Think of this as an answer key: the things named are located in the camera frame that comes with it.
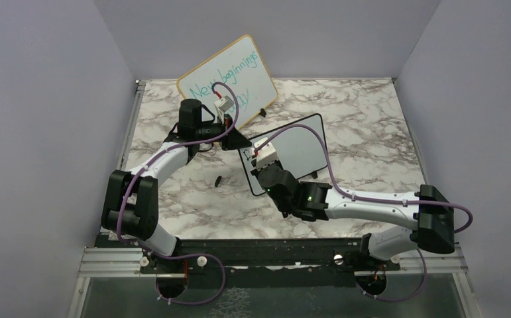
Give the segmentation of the black framed whiteboard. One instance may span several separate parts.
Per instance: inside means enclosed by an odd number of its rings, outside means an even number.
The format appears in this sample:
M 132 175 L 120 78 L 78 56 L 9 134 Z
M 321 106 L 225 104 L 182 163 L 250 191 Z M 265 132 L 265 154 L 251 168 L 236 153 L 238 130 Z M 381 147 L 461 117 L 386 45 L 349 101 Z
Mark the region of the black framed whiteboard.
M 280 129 L 290 127 L 295 124 L 311 127 L 325 144 L 326 138 L 323 118 L 319 113 L 314 113 L 307 117 L 292 121 L 287 125 L 248 137 L 248 139 L 252 142 L 253 147 L 256 141 L 264 137 L 270 137 Z M 278 153 L 278 158 L 283 168 L 290 171 L 297 179 L 310 176 L 312 172 L 318 172 L 327 167 L 321 144 L 318 142 L 314 134 L 306 129 L 300 127 L 288 129 L 286 132 L 271 140 L 271 143 Z M 265 191 L 260 187 L 256 177 L 251 174 L 253 166 L 251 164 L 249 148 L 239 149 L 238 152 L 248 180 L 250 191 L 253 196 L 264 195 L 266 194 Z

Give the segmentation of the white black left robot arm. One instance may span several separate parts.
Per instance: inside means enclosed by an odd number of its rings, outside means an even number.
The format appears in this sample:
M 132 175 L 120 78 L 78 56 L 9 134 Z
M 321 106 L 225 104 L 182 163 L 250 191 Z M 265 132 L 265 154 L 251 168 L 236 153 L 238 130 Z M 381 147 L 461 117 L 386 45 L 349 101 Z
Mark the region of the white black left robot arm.
M 157 262 L 167 272 L 179 269 L 183 256 L 176 250 L 178 237 L 158 223 L 158 188 L 194 158 L 201 144 L 218 142 L 224 151 L 251 145 L 228 113 L 234 104 L 228 96 L 219 98 L 212 120 L 205 121 L 202 115 L 207 106 L 197 99 L 182 100 L 178 122 L 160 149 L 141 165 L 129 171 L 115 170 L 109 176 L 101 226 L 158 253 Z

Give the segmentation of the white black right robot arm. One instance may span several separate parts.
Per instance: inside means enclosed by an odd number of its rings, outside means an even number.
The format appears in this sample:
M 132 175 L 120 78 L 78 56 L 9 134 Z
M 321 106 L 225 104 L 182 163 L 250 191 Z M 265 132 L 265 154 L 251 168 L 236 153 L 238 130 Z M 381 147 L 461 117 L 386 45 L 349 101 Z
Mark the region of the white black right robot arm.
M 433 195 L 426 200 L 414 192 L 337 190 L 327 183 L 301 182 L 278 163 L 254 169 L 251 174 L 283 217 L 291 215 L 310 222 L 361 219 L 391 224 L 391 229 L 362 238 L 356 254 L 364 269 L 372 270 L 397 254 L 417 248 L 436 254 L 455 250 L 454 211 L 434 187 L 421 186 Z

